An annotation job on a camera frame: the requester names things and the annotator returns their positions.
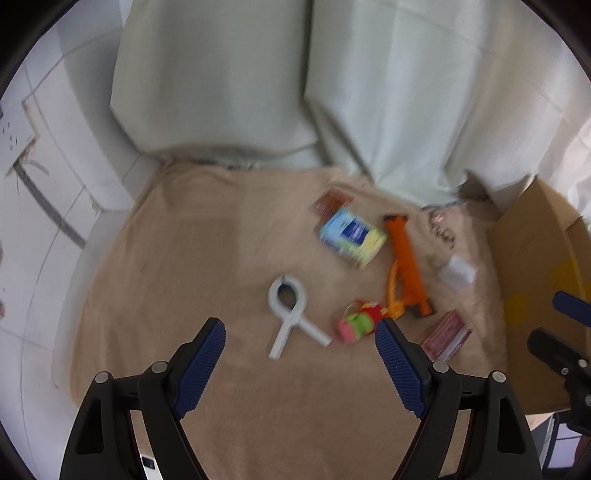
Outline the white curtain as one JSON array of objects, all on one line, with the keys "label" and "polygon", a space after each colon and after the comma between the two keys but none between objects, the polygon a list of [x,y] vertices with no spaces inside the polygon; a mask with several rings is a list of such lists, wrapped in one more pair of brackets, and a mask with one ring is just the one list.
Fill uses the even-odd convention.
[{"label": "white curtain", "polygon": [[136,1],[110,107],[149,155],[335,164],[419,206],[540,178],[590,212],[590,81],[521,1]]}]

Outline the cardboard box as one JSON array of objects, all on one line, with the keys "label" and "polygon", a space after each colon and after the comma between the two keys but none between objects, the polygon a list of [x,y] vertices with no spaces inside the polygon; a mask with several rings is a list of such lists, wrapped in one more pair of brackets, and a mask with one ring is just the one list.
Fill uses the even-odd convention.
[{"label": "cardboard box", "polygon": [[536,328],[582,354],[590,329],[554,310],[556,292],[590,299],[590,234],[566,198],[536,178],[487,232],[503,298],[508,376],[526,414],[569,407],[560,375],[527,349]]}]

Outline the red green plush keychain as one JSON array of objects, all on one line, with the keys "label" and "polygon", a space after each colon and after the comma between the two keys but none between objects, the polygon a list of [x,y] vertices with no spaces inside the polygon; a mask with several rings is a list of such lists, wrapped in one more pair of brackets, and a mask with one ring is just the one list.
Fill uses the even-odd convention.
[{"label": "red green plush keychain", "polygon": [[356,300],[335,323],[335,333],[346,344],[356,343],[374,333],[377,323],[388,316],[388,310],[377,302]]}]

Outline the red snack packet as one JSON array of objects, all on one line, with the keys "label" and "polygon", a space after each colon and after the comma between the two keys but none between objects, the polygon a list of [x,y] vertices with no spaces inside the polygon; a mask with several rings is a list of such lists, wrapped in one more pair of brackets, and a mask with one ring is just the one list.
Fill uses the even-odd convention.
[{"label": "red snack packet", "polygon": [[428,330],[420,346],[432,362],[449,362],[472,333],[472,326],[458,310],[443,314]]}]

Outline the brown snack packet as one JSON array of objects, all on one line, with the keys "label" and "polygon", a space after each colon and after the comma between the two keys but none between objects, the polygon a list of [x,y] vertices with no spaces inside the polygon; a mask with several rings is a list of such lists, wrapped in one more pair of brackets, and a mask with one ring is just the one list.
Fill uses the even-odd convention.
[{"label": "brown snack packet", "polygon": [[339,209],[345,208],[352,202],[352,195],[339,189],[329,188],[315,201],[314,210],[318,217],[329,220]]}]

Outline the white usb charger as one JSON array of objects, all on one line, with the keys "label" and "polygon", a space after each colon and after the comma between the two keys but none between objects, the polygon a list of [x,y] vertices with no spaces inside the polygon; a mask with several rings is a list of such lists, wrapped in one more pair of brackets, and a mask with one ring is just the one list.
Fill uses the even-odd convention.
[{"label": "white usb charger", "polygon": [[438,279],[454,292],[460,292],[472,285],[476,279],[476,269],[459,255],[452,255],[439,270]]}]

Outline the tissue pack blue yellow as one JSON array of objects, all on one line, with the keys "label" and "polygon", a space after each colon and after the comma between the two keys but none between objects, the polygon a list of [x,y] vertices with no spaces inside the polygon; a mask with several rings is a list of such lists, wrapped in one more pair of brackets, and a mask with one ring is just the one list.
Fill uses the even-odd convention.
[{"label": "tissue pack blue yellow", "polygon": [[318,229],[318,239],[336,255],[363,269],[380,252],[387,235],[349,209],[341,208]]}]

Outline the white wall socket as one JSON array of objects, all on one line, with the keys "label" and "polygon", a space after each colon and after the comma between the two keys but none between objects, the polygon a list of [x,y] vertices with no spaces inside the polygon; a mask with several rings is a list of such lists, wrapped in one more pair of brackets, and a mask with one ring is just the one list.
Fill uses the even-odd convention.
[{"label": "white wall socket", "polygon": [[0,173],[5,177],[35,140],[35,131],[22,104],[4,113],[0,125]]}]

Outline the white plastic clamp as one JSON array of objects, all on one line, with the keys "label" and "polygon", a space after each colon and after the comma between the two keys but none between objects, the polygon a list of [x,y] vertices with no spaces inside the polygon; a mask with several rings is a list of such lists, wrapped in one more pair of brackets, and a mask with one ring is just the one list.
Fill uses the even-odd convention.
[{"label": "white plastic clamp", "polygon": [[[280,292],[290,290],[294,294],[294,305],[289,307],[280,299]],[[280,330],[276,334],[273,346],[270,348],[269,358],[279,360],[284,347],[287,345],[288,336],[294,328],[301,329],[305,334],[321,344],[322,347],[328,347],[332,343],[332,338],[325,331],[318,328],[305,317],[305,308],[308,305],[308,293],[305,291],[304,284],[292,275],[282,275],[277,277],[270,285],[267,291],[267,303],[270,311],[280,320]]]}]

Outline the orange utility knife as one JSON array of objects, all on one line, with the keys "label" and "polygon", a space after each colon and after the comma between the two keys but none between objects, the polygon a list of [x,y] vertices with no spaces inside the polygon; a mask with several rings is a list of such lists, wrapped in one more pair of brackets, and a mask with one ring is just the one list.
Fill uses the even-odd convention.
[{"label": "orange utility knife", "polygon": [[394,319],[400,318],[406,310],[418,318],[435,313],[407,235],[407,223],[408,217],[405,215],[391,214],[384,217],[384,225],[394,251],[386,293],[387,307]]}]

